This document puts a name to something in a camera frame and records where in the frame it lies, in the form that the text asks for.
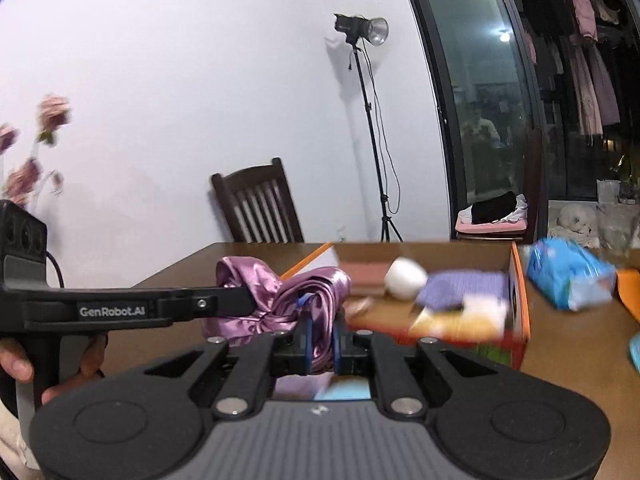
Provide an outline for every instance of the wooden table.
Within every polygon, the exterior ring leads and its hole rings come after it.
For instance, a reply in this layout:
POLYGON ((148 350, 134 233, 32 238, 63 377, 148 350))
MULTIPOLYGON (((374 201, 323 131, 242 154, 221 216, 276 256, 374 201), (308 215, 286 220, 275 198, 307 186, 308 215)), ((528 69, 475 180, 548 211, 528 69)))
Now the wooden table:
MULTIPOLYGON (((255 256, 283 273, 317 244, 214 244, 157 273, 139 286, 207 286, 215 263, 230 254, 255 256)), ((640 478, 640 374, 628 358, 628 341, 640 328, 618 302, 586 312, 554 310, 527 283, 531 341, 522 370, 589 397, 612 427, 609 452, 598 480, 640 478)), ((139 365, 202 340, 197 321, 170 328, 110 335, 106 373, 139 365)))

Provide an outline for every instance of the gray ribbed panel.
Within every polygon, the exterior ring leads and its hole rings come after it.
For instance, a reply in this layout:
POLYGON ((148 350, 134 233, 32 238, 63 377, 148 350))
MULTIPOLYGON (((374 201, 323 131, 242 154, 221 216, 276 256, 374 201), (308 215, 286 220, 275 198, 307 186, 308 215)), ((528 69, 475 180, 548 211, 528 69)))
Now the gray ribbed panel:
POLYGON ((259 415, 219 424, 166 480, 472 480, 424 427, 386 418, 372 401, 268 401, 259 415))

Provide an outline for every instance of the light stand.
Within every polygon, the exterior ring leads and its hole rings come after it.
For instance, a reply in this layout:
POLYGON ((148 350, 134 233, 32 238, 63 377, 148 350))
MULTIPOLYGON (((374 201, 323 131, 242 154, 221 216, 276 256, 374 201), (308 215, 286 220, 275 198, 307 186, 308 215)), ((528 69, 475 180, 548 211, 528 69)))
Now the light stand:
POLYGON ((367 90, 364 86, 364 78, 362 76, 362 67, 360 66, 360 58, 358 57, 358 51, 360 50, 355 43, 349 41, 347 37, 347 43, 349 43, 353 49, 353 57, 356 59, 356 67, 358 67, 358 76, 360 77, 360 88, 362 89, 362 97, 364 99, 364 109, 367 113, 367 122, 369 123, 369 133, 371 135, 371 147, 373 149, 373 160, 376 163, 376 174, 378 176, 378 189, 380 190, 380 207, 382 208, 382 233, 380 234, 381 242, 389 242, 389 226, 394 230, 398 240, 402 242, 402 237, 398 232, 398 229, 394 225, 394 221, 388 214, 388 208, 386 203, 389 201, 389 197, 385 194, 385 189, 382 186, 382 173, 380 171, 380 160, 378 158, 378 147, 376 145, 376 134, 373 130, 373 121, 371 120, 371 103, 367 99, 367 90))
POLYGON ((367 90, 364 86, 364 78, 362 76, 362 67, 360 66, 360 58, 358 51, 362 52, 357 43, 360 38, 369 41, 373 46, 381 45, 385 42, 389 34, 389 25, 384 18, 373 18, 366 20, 361 16, 344 16, 343 14, 335 15, 335 30, 343 32, 347 35, 346 42, 353 49, 353 56, 356 59, 358 67, 358 76, 360 77, 360 88, 362 89, 362 98, 364 99, 364 110, 367 113, 367 122, 369 123, 369 133, 371 135, 371 147, 373 149, 373 160, 376 163, 376 174, 378 176, 378 189, 380 191, 380 207, 382 208, 382 232, 380 234, 381 242, 389 242, 389 226, 394 230, 398 240, 402 242, 402 237, 396 229, 391 216, 388 214, 389 197, 385 193, 382 185, 382 172, 380 171, 380 159, 378 157, 378 146, 376 144, 376 134, 373 129, 373 120, 371 119, 371 103, 367 99, 367 90))

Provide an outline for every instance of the sliding glass door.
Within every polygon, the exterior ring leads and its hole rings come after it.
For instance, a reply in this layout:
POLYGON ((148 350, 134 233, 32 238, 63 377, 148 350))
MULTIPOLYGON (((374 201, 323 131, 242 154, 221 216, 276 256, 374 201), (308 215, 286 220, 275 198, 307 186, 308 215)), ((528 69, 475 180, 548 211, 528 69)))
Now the sliding glass door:
POLYGON ((524 36, 511 19, 513 1, 412 4, 438 87, 458 209, 522 192, 526 129, 539 121, 533 65, 519 47, 524 36))

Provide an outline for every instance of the pink cushion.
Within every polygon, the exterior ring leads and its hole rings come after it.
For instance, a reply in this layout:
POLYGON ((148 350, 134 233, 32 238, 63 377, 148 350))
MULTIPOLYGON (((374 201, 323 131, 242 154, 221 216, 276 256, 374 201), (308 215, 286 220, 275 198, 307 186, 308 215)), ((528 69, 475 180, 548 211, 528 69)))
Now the pink cushion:
POLYGON ((456 222, 456 231, 467 234, 512 233, 514 231, 526 230, 526 220, 518 220, 515 224, 508 222, 499 222, 497 224, 463 224, 460 218, 458 218, 456 222))

